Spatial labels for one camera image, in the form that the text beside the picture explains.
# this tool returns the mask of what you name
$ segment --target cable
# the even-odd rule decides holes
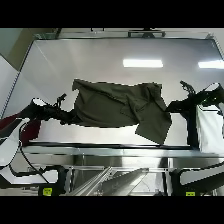
[[[22,141],[21,141],[21,135],[22,135],[22,131],[24,130],[22,130],[22,128],[25,126],[27,126],[28,124],[29,124],[30,122],[28,122],[28,123],[25,123],[25,124],[23,124],[20,128],[19,128],[19,146],[18,146],[18,149],[20,149],[20,151],[21,151],[21,154],[23,155],[23,157],[24,157],[24,159],[26,160],[26,162],[30,165],[30,167],[33,169],[33,170],[35,170],[45,181],[46,181],[46,183],[48,183],[48,184],[50,184],[49,182],[48,182],[48,180],[43,176],[43,174],[38,170],[38,169],[36,169],[31,163],[30,163],[30,161],[27,159],[27,157],[26,157],[26,155],[25,155],[25,153],[23,152],[23,150],[22,150],[22,147],[23,147],[23,143],[22,143]]]

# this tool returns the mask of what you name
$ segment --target floor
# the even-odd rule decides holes
[[[124,68],[124,58],[160,59],[163,68]],[[212,40],[188,39],[76,39],[35,41],[23,66],[4,116],[22,110],[33,97],[53,104],[63,93],[68,95],[62,108],[70,110],[77,96],[71,91],[75,78],[92,82],[113,82],[134,85],[143,82],[163,84],[162,96],[169,104],[183,99],[187,93],[181,88],[184,80],[199,91],[213,82],[224,85],[222,69],[201,69],[200,61],[220,60],[221,56]],[[186,145],[186,123],[179,114],[172,115],[173,124],[165,144]],[[58,121],[43,122],[37,141],[85,142],[85,143],[128,143],[154,144],[135,135],[136,126],[119,129],[61,126]],[[74,164],[68,157],[61,163]],[[52,164],[51,158],[45,160]],[[159,158],[113,158],[88,157],[76,160],[93,164],[120,164],[137,166],[145,164],[159,167]],[[43,162],[43,157],[35,163]]]

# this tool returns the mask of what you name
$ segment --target red cloth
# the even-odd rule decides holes
[[[12,116],[1,119],[0,130],[5,128],[11,122],[13,122],[18,117],[18,115],[19,114],[14,114]],[[38,137],[40,126],[41,126],[41,121],[34,120],[25,127],[21,136],[21,141],[23,143],[23,146],[26,145],[29,142],[29,140],[33,140]]]

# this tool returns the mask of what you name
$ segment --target yellow label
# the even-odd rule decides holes
[[[43,189],[43,195],[44,196],[51,196],[52,188],[44,188]]]
[[[186,192],[186,196],[195,196],[195,192]]]

